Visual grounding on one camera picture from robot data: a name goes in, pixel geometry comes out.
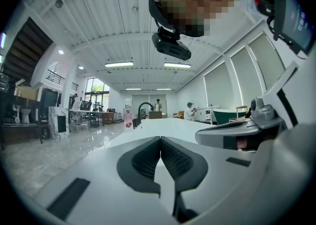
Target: white pedestal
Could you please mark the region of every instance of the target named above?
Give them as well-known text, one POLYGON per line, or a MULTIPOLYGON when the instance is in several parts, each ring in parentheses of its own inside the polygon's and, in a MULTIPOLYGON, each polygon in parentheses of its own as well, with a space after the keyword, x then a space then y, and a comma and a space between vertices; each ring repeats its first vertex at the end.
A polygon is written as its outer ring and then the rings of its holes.
POLYGON ((48 108, 48 124, 52 138, 60 140, 69 136, 68 109, 50 106, 48 108))

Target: glossy tile floor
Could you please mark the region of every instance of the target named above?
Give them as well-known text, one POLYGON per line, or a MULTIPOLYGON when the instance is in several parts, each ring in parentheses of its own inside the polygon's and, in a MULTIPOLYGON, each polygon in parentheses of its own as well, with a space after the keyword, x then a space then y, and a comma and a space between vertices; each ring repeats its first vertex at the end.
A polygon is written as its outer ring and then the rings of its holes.
POLYGON ((79 159, 106 148, 123 132, 123 123, 71 132, 62 140, 39 139, 7 145, 1 162, 13 184, 33 197, 49 180, 79 159))

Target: green bathtub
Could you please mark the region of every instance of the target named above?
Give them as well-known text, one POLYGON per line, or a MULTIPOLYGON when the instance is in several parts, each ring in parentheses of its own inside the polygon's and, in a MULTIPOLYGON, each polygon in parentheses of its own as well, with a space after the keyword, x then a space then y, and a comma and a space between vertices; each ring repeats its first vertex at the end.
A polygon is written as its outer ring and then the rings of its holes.
MULTIPOLYGON (((237 116, 237 112, 233 110, 226 109, 213 109, 214 116, 216 118, 217 124, 221 125, 224 123, 228 123, 229 119, 235 119, 237 116)), ((245 116, 245 112, 238 112, 238 117, 245 116)))

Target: faucet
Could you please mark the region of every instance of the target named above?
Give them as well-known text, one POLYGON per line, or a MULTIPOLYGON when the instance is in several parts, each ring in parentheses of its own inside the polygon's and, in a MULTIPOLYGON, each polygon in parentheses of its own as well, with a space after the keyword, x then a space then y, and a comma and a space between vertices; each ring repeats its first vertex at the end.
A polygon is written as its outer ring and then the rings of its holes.
POLYGON ((140 122, 140 123, 142 123, 141 115, 140 115, 140 108, 141 108, 142 105, 144 105, 144 104, 150 105, 152 112, 154 111, 154 107, 153 107, 152 104, 150 104, 150 103, 148 103, 148 102, 144 102, 144 103, 140 104, 140 106, 138 107, 138 119, 139 119, 139 122, 140 122))

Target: roller blind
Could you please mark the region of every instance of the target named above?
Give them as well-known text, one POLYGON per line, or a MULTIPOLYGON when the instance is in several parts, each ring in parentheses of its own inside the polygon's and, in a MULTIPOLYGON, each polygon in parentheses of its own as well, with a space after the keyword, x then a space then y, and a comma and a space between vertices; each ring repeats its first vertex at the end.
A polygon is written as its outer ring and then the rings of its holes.
POLYGON ((155 107, 157 103, 157 99, 160 99, 160 104, 162 105, 161 111, 163 113, 167 113, 167 100, 166 95, 149 95, 149 103, 155 107))
MULTIPOLYGON (((133 115, 138 114, 138 107, 144 102, 149 102, 149 95, 132 95, 133 115)), ((148 105, 143 105, 141 109, 146 109, 146 113, 148 113, 148 108, 148 105)))
POLYGON ((223 62, 204 76, 207 101, 223 109, 234 109, 234 92, 232 82, 223 62))
POLYGON ((269 89, 284 72, 281 59, 265 34, 251 42, 249 46, 260 66, 266 88, 269 89))
POLYGON ((262 95, 259 77, 251 57, 243 48, 231 57, 241 89, 243 105, 250 107, 251 101, 262 95))

